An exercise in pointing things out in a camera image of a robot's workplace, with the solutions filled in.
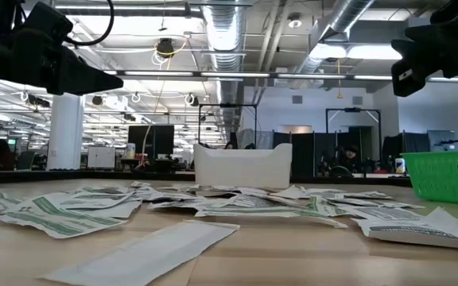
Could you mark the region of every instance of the pipe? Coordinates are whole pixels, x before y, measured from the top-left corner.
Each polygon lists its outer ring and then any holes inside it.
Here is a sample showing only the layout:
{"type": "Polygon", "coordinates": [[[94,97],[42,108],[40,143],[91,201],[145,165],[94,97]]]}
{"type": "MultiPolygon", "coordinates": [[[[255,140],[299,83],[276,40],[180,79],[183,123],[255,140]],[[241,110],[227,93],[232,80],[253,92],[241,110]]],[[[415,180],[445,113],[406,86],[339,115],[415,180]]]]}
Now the pipe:
{"type": "Polygon", "coordinates": [[[289,15],[289,8],[291,6],[291,3],[291,0],[287,0],[284,4],[284,8],[282,8],[282,14],[280,23],[278,24],[278,30],[275,33],[274,41],[272,42],[270,48],[270,54],[268,55],[266,66],[264,67],[265,72],[270,70],[271,64],[274,61],[275,52],[277,51],[278,43],[280,42],[280,36],[284,31],[285,23],[287,22],[287,16],[289,15]]]}
{"type": "MultiPolygon", "coordinates": [[[[317,44],[337,33],[347,33],[358,19],[368,10],[375,0],[337,0],[333,6],[333,12],[316,21],[311,32],[312,51],[317,44]]],[[[323,63],[325,58],[313,57],[310,54],[305,57],[303,63],[295,71],[299,74],[312,74],[323,63]]],[[[299,88],[303,80],[291,80],[292,88],[299,88]]]]}
{"type": "MultiPolygon", "coordinates": [[[[206,20],[208,47],[213,52],[241,52],[243,35],[243,8],[238,6],[203,6],[206,20]]],[[[242,57],[234,54],[211,55],[212,66],[217,72],[239,72],[242,57]]],[[[237,103],[239,82],[217,81],[216,94],[219,103],[237,103]]],[[[224,125],[232,126],[233,114],[222,110],[224,125]]]]}
{"type": "Polygon", "coordinates": [[[264,40],[262,40],[261,53],[259,54],[259,61],[258,61],[258,68],[257,68],[258,72],[262,70],[262,65],[264,64],[264,58],[266,56],[266,52],[268,51],[268,44],[270,44],[271,33],[274,31],[275,20],[277,19],[277,14],[278,14],[278,2],[271,8],[271,11],[270,11],[270,23],[268,24],[268,27],[266,28],[264,40]]]}

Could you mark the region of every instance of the office desk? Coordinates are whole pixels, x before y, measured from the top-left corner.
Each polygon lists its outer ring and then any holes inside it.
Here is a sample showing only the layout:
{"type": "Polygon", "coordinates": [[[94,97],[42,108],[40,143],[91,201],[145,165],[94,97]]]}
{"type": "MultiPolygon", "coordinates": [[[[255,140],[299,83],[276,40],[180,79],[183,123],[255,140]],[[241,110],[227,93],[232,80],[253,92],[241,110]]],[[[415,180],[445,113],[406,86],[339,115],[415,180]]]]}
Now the office desk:
{"type": "Polygon", "coordinates": [[[135,169],[139,165],[140,160],[139,159],[121,159],[121,166],[123,171],[125,171],[125,165],[128,165],[130,167],[130,170],[135,169]]]}
{"type": "MultiPolygon", "coordinates": [[[[0,191],[33,196],[71,191],[90,184],[125,184],[117,180],[63,180],[0,184],[0,191]]],[[[155,187],[170,182],[152,182],[155,187]]],[[[423,204],[428,213],[438,203],[422,202],[409,188],[322,185],[346,191],[382,191],[397,201],[423,204]]],[[[458,217],[458,205],[441,204],[458,217]]],[[[0,285],[62,285],[36,276],[75,265],[155,230],[192,219],[187,211],[148,211],[146,205],[121,229],[55,240],[31,227],[0,222],[0,285]]],[[[307,219],[205,218],[237,223],[241,229],[155,280],[164,286],[290,285],[458,285],[458,249],[407,245],[365,238],[349,218],[346,230],[307,219]]]]}

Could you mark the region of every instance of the white plastic bin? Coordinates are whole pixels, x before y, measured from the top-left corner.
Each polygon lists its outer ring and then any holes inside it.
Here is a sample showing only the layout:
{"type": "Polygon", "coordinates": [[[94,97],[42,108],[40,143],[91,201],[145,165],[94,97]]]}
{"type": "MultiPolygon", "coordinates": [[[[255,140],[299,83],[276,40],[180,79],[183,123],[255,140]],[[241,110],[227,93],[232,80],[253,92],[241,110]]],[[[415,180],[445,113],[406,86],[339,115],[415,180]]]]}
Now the white plastic bin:
{"type": "Polygon", "coordinates": [[[194,146],[196,184],[288,188],[293,146],[275,150],[222,150],[194,146]]]}

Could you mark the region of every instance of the cable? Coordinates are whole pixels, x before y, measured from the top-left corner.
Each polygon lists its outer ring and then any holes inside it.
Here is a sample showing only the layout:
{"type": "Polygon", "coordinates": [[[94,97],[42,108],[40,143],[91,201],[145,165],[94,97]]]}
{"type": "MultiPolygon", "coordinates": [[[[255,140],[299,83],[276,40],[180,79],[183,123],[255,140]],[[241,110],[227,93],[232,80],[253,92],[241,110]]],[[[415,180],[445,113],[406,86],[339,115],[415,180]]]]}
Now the cable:
{"type": "Polygon", "coordinates": [[[109,25],[107,26],[107,30],[100,38],[93,40],[93,41],[88,41],[88,42],[78,42],[78,41],[75,41],[67,37],[64,41],[66,41],[67,43],[76,45],[76,46],[91,46],[91,45],[99,44],[103,40],[105,40],[107,37],[109,37],[109,34],[112,31],[112,26],[115,23],[115,6],[112,4],[112,0],[107,0],[107,3],[109,4],[109,9],[111,10],[111,19],[109,20],[109,25]]]}
{"type": "MultiPolygon", "coordinates": [[[[167,69],[169,70],[169,67],[171,65],[171,61],[172,61],[173,58],[171,58],[169,60],[169,62],[167,63],[167,69]]],[[[157,109],[158,109],[158,103],[160,102],[160,98],[162,96],[162,92],[164,92],[164,85],[165,85],[165,80],[162,81],[162,87],[160,89],[160,94],[158,95],[158,98],[157,98],[157,104],[155,104],[155,108],[153,110],[153,114],[156,114],[157,113],[157,109]]],[[[146,135],[144,136],[144,141],[142,142],[142,154],[144,154],[145,152],[145,148],[146,148],[146,141],[148,139],[148,134],[149,134],[149,131],[151,130],[151,125],[148,127],[147,131],[146,131],[146,135]]]]}
{"type": "Polygon", "coordinates": [[[393,14],[391,14],[391,16],[388,18],[387,21],[391,20],[391,18],[393,18],[395,16],[395,14],[397,14],[398,11],[400,11],[400,10],[405,10],[405,11],[407,11],[409,13],[410,16],[413,16],[413,13],[411,13],[411,11],[409,11],[409,9],[407,9],[407,8],[398,8],[397,11],[395,11],[393,14]]]}

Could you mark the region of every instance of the person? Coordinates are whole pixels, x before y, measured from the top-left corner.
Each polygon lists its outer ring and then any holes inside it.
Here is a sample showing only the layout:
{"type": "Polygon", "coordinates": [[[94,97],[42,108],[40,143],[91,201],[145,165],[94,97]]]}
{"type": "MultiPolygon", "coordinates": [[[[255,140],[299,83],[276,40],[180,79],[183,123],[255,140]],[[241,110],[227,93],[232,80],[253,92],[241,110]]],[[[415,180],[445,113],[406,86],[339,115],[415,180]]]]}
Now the person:
{"type": "Polygon", "coordinates": [[[13,171],[15,155],[10,151],[6,140],[0,139],[0,170],[13,171]]]}
{"type": "Polygon", "coordinates": [[[349,172],[361,172],[361,164],[358,158],[358,148],[348,146],[344,148],[340,166],[345,167],[349,172]]]}
{"type": "Polygon", "coordinates": [[[235,146],[232,144],[232,141],[229,141],[227,144],[226,144],[226,147],[224,148],[224,150],[232,150],[234,149],[235,146]]]}

